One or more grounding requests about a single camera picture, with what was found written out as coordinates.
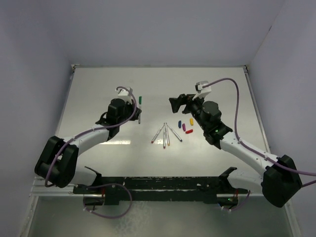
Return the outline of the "green marker pen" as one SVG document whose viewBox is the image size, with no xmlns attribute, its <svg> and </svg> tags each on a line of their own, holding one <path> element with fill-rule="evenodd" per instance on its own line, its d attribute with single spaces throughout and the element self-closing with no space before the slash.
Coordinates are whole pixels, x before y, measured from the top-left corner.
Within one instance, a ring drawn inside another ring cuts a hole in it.
<svg viewBox="0 0 316 237">
<path fill-rule="evenodd" d="M 140 113 L 139 113 L 139 117 L 138 117 L 138 124 L 141 123 L 141 109 L 142 109 L 142 104 L 139 104 L 139 110 L 140 110 Z"/>
</svg>

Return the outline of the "red marker pen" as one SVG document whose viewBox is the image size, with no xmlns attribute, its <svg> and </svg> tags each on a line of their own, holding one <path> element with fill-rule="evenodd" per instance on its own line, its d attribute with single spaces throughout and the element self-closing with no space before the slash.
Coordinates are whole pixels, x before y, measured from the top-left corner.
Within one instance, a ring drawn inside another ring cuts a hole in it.
<svg viewBox="0 0 316 237">
<path fill-rule="evenodd" d="M 161 131 L 164 129 L 164 125 L 165 123 L 162 125 L 162 127 L 157 131 L 157 133 L 154 135 L 154 137 L 151 140 L 151 144 L 153 144 L 155 142 L 155 140 L 157 139 L 157 137 L 159 136 L 159 134 L 161 133 Z"/>
</svg>

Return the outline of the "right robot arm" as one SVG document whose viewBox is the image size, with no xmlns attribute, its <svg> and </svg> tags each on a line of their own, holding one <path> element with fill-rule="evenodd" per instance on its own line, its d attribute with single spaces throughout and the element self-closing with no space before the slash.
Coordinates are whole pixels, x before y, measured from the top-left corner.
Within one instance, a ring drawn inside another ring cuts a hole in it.
<svg viewBox="0 0 316 237">
<path fill-rule="evenodd" d="M 278 157 L 266 153 L 242 141 L 237 133 L 221 121 L 221 111 L 217 103 L 205 101 L 193 94 L 181 94 L 170 98 L 171 109 L 177 113 L 184 106 L 183 114 L 191 114 L 203 130 L 206 141 L 242 160 L 252 167 L 258 177 L 246 178 L 233 172 L 220 180 L 220 189 L 231 193 L 236 188 L 249 184 L 256 188 L 266 200 L 276 207 L 283 207 L 303 186 L 294 160 L 283 155 Z"/>
</svg>

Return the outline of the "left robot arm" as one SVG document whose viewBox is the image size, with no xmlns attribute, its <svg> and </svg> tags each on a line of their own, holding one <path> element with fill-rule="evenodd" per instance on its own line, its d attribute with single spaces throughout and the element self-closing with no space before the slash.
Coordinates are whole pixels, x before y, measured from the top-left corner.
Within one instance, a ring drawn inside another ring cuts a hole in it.
<svg viewBox="0 0 316 237">
<path fill-rule="evenodd" d="M 101 174 L 92 168 L 77 168 L 81 154 L 94 146 L 108 142 L 119 133 L 119 127 L 127 121 L 138 119 L 141 109 L 134 100 L 111 100 L 108 111 L 91 129 L 73 138 L 52 136 L 48 139 L 35 165 L 35 174 L 45 179 L 45 185 L 64 188 L 69 184 L 84 185 L 91 194 L 101 190 Z"/>
</svg>

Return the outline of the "blue marker pen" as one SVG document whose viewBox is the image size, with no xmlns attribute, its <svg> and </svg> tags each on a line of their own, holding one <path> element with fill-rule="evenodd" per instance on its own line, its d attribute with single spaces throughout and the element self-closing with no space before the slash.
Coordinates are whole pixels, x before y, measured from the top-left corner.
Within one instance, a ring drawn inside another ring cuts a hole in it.
<svg viewBox="0 0 316 237">
<path fill-rule="evenodd" d="M 170 129 L 170 131 L 175 135 L 175 137 L 176 137 L 180 142 L 183 141 L 183 140 L 181 139 L 181 137 L 176 133 L 176 131 L 175 131 L 172 127 L 170 127 L 167 123 L 166 123 L 166 126 L 167 126 L 168 129 Z"/>
</svg>

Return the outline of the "purple marker pen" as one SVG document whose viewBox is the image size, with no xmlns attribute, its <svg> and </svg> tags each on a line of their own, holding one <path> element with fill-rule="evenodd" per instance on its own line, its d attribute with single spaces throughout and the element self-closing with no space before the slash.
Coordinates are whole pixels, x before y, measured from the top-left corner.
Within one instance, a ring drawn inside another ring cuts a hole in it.
<svg viewBox="0 0 316 237">
<path fill-rule="evenodd" d="M 165 133 L 165 129 L 163 129 L 163 148 L 166 148 L 166 133 Z"/>
</svg>

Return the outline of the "yellow marker pen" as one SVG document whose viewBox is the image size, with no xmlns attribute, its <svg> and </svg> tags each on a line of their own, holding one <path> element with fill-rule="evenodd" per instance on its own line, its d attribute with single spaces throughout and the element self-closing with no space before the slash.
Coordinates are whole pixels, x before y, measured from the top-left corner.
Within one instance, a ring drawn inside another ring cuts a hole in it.
<svg viewBox="0 0 316 237">
<path fill-rule="evenodd" d="M 170 139 L 169 139 L 169 133 L 168 133 L 168 126 L 167 123 L 164 123 L 164 127 L 165 127 L 165 137 L 166 137 L 166 143 L 167 146 L 170 146 Z"/>
</svg>

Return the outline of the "aluminium rail right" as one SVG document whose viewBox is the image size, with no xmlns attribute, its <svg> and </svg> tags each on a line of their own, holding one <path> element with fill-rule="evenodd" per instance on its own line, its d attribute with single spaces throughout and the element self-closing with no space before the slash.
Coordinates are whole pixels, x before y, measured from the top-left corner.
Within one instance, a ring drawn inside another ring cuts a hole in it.
<svg viewBox="0 0 316 237">
<path fill-rule="evenodd" d="M 244 65 L 242 68 L 243 68 L 243 71 L 244 71 L 244 74 L 245 74 L 245 77 L 246 77 L 246 81 L 247 81 L 249 92 L 250 92 L 250 95 L 251 95 L 251 98 L 252 98 L 252 102 L 253 102 L 253 105 L 254 105 L 256 117 L 257 117 L 257 120 L 259 122 L 259 127 L 260 127 L 261 134 L 262 134 L 262 137 L 263 137 L 263 140 L 264 140 L 264 144 L 265 144 L 265 150 L 267 152 L 270 152 L 271 151 L 270 150 L 270 146 L 269 146 L 269 143 L 268 143 L 268 140 L 267 140 L 267 137 L 266 137 L 264 126 L 263 126 L 262 119 L 261 119 L 261 116 L 260 116 L 260 112 L 259 112 L 259 109 L 258 109 L 258 106 L 257 106 L 257 102 L 256 102 L 256 99 L 255 99 L 254 91 L 253 91 L 253 88 L 252 88 L 252 85 L 251 85 L 248 67 L 246 65 Z"/>
</svg>

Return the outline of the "black base frame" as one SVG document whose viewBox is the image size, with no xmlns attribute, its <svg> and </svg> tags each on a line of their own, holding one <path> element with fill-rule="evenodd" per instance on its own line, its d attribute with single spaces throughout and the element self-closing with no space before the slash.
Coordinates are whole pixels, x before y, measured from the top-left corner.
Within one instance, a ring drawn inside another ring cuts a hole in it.
<svg viewBox="0 0 316 237">
<path fill-rule="evenodd" d="M 121 201 L 203 202 L 237 205 L 237 189 L 228 182 L 231 167 L 220 176 L 197 177 L 102 177 L 98 185 L 76 185 L 74 194 L 83 195 L 86 205 L 118 205 Z"/>
</svg>

